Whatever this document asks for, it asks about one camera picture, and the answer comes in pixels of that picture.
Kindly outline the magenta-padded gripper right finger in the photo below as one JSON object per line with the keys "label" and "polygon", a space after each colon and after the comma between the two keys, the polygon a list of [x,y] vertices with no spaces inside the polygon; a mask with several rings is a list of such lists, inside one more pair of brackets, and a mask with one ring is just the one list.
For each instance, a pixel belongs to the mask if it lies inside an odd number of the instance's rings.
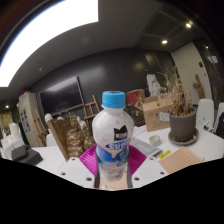
{"label": "magenta-padded gripper right finger", "polygon": [[146,157],[134,146],[129,147],[127,184],[129,188],[140,188],[168,175],[155,157]]}

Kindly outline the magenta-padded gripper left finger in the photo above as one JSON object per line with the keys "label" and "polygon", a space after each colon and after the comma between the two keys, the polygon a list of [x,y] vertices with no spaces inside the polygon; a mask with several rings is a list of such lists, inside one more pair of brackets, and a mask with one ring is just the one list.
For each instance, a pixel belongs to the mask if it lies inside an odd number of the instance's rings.
{"label": "magenta-padded gripper left finger", "polygon": [[57,175],[84,188],[94,188],[98,172],[95,146],[87,149],[79,158],[71,157],[65,161]]}

